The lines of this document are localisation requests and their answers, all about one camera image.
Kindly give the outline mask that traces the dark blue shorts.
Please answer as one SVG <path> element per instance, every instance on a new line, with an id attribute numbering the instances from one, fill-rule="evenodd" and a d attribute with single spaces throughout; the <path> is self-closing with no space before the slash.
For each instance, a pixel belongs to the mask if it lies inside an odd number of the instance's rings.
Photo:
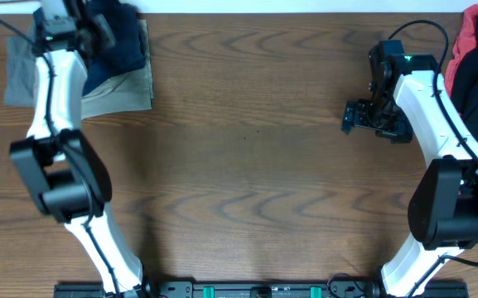
<path id="1" fill-rule="evenodd" d="M 137 9 L 119 0 L 91 1 L 90 16 L 102 14 L 109 24 L 115 45 L 101 50 L 91 60 L 83 95 L 90 94 L 108 79 L 143 68 L 146 64 Z"/>

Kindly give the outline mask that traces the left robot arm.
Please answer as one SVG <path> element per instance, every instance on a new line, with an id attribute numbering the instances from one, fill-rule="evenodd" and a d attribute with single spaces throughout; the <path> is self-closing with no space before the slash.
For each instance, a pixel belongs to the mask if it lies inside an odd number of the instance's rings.
<path id="1" fill-rule="evenodd" d="M 10 157 L 35 206 L 80 242 L 102 279 L 101 289 L 65 296 L 151 297 L 140 259 L 113 216 L 109 173 L 81 131 L 89 60 L 113 46 L 104 17 L 81 1 L 44 1 L 33 42 L 38 90 L 35 116 Z"/>

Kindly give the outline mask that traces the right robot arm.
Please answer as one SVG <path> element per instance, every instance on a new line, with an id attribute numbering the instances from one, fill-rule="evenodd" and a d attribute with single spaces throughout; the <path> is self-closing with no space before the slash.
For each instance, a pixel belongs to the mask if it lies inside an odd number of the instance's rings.
<path id="1" fill-rule="evenodd" d="M 407 54 L 399 40 L 369 51 L 370 99 L 349 101 L 341 130 L 357 127 L 396 143 L 413 139 L 426 171 L 408 205 L 409 235 L 365 286 L 367 297 L 456 297 L 432 277 L 478 244 L 478 141 L 455 110 L 431 54 Z"/>

